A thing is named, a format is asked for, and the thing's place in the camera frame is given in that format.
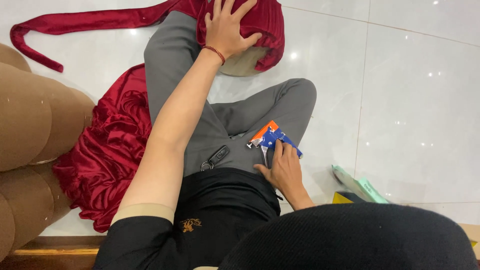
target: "tile grout line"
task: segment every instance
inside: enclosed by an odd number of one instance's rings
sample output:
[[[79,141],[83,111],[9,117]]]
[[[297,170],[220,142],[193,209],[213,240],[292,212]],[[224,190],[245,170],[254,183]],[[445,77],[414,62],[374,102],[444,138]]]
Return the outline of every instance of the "tile grout line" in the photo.
[[[361,105],[363,102],[363,86],[365,84],[365,67],[367,65],[367,45],[368,45],[368,24],[367,24],[367,35],[365,38],[365,56],[363,58],[363,77],[362,77],[362,82],[361,82],[361,95],[360,95],[360,113],[359,113],[359,129],[357,132],[357,149],[355,151],[355,166],[353,167],[353,178],[356,177],[357,174],[357,158],[358,158],[358,153],[359,153],[359,141],[360,141],[360,120],[361,120]]]
[[[306,12],[313,12],[313,13],[317,13],[317,14],[322,14],[322,15],[327,15],[327,16],[332,16],[332,17],[337,17],[337,18],[342,18],[342,19],[347,19],[347,20],[362,22],[362,23],[367,23],[368,25],[369,25],[369,24],[372,24],[372,25],[384,26],[384,27],[388,27],[388,28],[403,30],[403,31],[412,32],[412,33],[416,33],[416,34],[421,34],[421,35],[430,36],[430,37],[436,37],[436,38],[446,39],[446,40],[450,40],[450,41],[453,41],[453,42],[458,42],[458,43],[462,43],[462,44],[465,44],[465,45],[470,45],[470,46],[475,46],[475,47],[480,48],[480,45],[471,44],[471,43],[464,42],[464,41],[459,41],[459,40],[454,40],[454,39],[447,38],[447,37],[439,37],[439,36],[435,36],[435,35],[431,35],[431,34],[426,34],[426,33],[422,33],[422,32],[417,32],[417,31],[413,31],[413,30],[408,30],[408,29],[404,29],[404,28],[400,28],[400,27],[389,26],[389,25],[382,25],[382,24],[377,24],[377,23],[369,22],[369,20],[370,20],[370,9],[368,10],[368,21],[363,21],[363,20],[352,19],[352,18],[342,17],[342,16],[338,16],[338,15],[327,14],[327,13],[323,13],[323,12],[317,12],[317,11],[299,9],[299,8],[294,8],[294,7],[284,6],[284,5],[282,5],[282,7],[284,7],[284,8],[289,8],[289,9],[306,11]]]

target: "key ring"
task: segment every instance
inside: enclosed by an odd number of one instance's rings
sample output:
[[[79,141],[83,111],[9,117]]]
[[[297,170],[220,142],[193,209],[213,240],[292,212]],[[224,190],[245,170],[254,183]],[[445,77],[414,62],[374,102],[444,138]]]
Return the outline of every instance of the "key ring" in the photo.
[[[200,171],[205,171],[205,170],[210,170],[210,169],[213,169],[213,166],[210,164],[210,162],[208,161],[205,161],[204,163],[202,163],[202,165],[200,166]]]

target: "white tile floor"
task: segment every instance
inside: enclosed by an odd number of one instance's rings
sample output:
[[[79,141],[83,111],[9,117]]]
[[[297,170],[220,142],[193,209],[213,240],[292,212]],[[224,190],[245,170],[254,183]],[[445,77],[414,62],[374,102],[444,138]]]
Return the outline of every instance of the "white tile floor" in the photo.
[[[55,12],[154,5],[162,0],[9,1],[0,42],[13,24]],[[218,76],[211,102],[243,99],[294,77],[312,80],[318,98],[300,148],[304,183],[315,203],[340,187],[329,167],[366,176],[388,199],[480,224],[480,3],[477,0],[279,0],[282,61],[249,78]],[[143,62],[156,27],[49,36],[31,47],[64,64],[60,74],[28,59],[33,72],[97,101],[125,70]],[[282,205],[282,212],[291,211]],[[94,234],[78,210],[43,235]]]

